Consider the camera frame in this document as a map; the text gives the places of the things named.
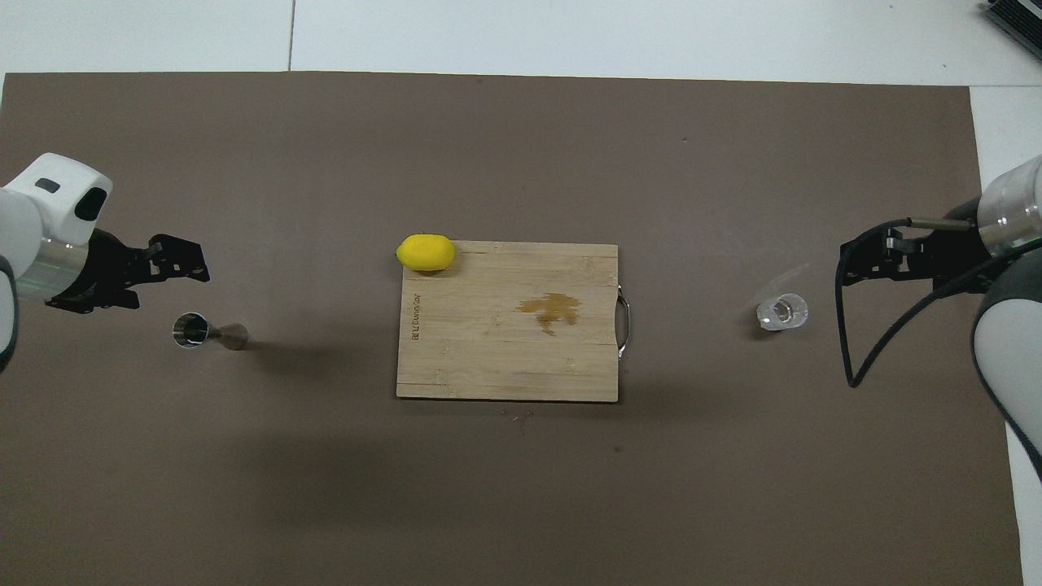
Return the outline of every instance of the metal jigger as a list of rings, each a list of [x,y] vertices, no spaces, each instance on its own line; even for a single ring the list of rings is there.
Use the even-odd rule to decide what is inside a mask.
[[[206,318],[197,313],[187,313],[174,322],[174,342],[182,348],[201,346],[206,340],[217,340],[229,350],[241,350],[250,335],[242,323],[229,323],[224,327],[214,327]]]

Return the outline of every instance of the brown tabletop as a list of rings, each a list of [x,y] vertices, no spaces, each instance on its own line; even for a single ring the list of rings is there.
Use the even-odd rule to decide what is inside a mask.
[[[840,243],[978,195],[964,88],[400,74],[9,74],[98,223],[202,244],[142,309],[23,306],[0,376],[8,584],[1015,584],[977,299],[840,365]],[[405,236],[618,244],[619,405],[395,397]],[[753,307],[808,299],[793,332]],[[928,284],[848,295],[864,356]],[[183,350],[197,311],[248,351]]]

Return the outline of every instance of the wooden cutting board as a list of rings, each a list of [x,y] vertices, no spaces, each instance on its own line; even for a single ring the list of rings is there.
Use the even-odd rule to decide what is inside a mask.
[[[402,274],[399,397],[618,400],[618,246],[454,244]]]

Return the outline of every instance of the yellow lemon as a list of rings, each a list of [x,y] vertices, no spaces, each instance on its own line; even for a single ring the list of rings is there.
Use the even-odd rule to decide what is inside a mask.
[[[440,271],[455,260],[455,246],[440,234],[414,234],[398,245],[395,255],[407,269]]]

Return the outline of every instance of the brand logo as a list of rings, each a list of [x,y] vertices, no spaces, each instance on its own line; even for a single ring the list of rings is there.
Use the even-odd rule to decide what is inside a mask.
[[[413,340],[420,339],[420,296],[413,295]]]

